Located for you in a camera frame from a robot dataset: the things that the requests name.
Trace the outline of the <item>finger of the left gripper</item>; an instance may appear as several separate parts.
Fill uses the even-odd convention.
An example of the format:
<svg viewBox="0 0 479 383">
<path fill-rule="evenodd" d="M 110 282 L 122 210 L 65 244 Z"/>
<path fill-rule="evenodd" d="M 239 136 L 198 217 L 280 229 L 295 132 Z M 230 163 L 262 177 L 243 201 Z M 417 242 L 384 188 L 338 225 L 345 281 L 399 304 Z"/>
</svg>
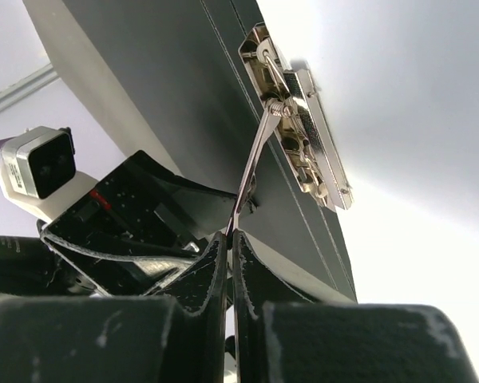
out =
<svg viewBox="0 0 479 383">
<path fill-rule="evenodd" d="M 164 205 L 195 238 L 228 225 L 237 194 L 209 188 L 171 172 L 155 176 Z"/>
<path fill-rule="evenodd" d="M 104 221 L 39 223 L 44 244 L 106 295 L 150 295 L 174 282 L 202 254 L 181 225 Z"/>
</svg>

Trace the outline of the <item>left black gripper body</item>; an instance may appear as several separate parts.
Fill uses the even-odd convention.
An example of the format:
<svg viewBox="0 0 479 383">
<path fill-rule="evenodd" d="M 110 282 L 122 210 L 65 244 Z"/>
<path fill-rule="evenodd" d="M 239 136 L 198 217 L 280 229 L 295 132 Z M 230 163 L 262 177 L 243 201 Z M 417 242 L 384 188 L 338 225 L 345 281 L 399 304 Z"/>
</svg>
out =
<svg viewBox="0 0 479 383">
<path fill-rule="evenodd" d="M 142 151 L 130 156 L 53 222 L 183 224 L 164 205 L 155 176 L 170 172 Z M 38 237 L 0 237 L 0 295 L 103 294 Z"/>
</svg>

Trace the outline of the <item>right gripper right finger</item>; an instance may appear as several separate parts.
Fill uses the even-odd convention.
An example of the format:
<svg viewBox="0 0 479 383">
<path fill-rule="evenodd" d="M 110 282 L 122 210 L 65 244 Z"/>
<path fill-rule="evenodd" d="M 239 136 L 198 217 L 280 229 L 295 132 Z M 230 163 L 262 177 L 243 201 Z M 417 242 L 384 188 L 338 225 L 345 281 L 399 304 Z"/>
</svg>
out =
<svg viewBox="0 0 479 383">
<path fill-rule="evenodd" d="M 232 236 L 242 382 L 475 382 L 457 330 L 433 306 L 312 302 Z"/>
</svg>

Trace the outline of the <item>white printed paper stack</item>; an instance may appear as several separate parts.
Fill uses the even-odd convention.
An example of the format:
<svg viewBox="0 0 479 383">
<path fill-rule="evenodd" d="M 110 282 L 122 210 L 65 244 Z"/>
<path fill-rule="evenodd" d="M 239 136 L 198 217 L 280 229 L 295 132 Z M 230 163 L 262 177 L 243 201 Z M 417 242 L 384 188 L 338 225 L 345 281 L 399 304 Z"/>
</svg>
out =
<svg viewBox="0 0 479 383">
<path fill-rule="evenodd" d="M 479 1 L 262 1 L 307 65 L 354 202 L 363 301 L 479 304 Z"/>
</svg>

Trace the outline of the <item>white folder black inside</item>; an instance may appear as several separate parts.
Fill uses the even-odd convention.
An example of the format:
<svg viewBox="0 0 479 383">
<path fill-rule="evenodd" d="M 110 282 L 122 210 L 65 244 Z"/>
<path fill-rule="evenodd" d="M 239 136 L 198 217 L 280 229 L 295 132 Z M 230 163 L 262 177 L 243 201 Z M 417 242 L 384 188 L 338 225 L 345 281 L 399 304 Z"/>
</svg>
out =
<svg viewBox="0 0 479 383">
<path fill-rule="evenodd" d="M 226 192 L 240 185 L 261 105 L 240 60 L 254 1 L 27 1 L 60 78 L 117 147 Z M 280 277 L 327 301 L 357 297 L 338 216 L 299 186 L 276 139 L 240 228 Z"/>
</svg>

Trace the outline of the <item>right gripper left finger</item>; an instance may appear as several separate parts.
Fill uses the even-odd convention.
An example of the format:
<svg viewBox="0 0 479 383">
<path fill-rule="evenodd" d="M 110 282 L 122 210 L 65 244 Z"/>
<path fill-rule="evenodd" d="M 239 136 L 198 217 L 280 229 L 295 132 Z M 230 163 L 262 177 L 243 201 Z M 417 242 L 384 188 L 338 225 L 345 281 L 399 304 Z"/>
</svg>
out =
<svg viewBox="0 0 479 383">
<path fill-rule="evenodd" d="M 221 382 L 227 246 L 158 294 L 0 302 L 0 382 Z"/>
</svg>

